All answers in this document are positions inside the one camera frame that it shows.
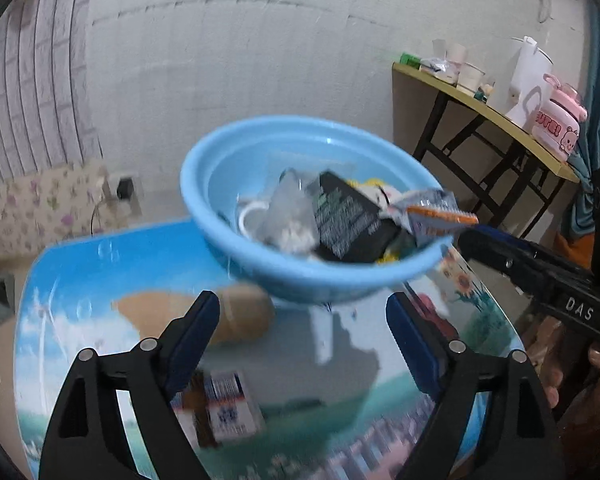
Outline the person's right hand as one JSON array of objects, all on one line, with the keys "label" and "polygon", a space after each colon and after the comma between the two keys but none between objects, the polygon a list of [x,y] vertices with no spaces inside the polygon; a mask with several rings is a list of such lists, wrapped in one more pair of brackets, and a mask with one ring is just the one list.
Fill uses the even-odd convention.
[{"label": "person's right hand", "polygon": [[540,381],[557,422],[567,479],[600,479],[600,342],[542,319],[528,348],[541,362]]}]

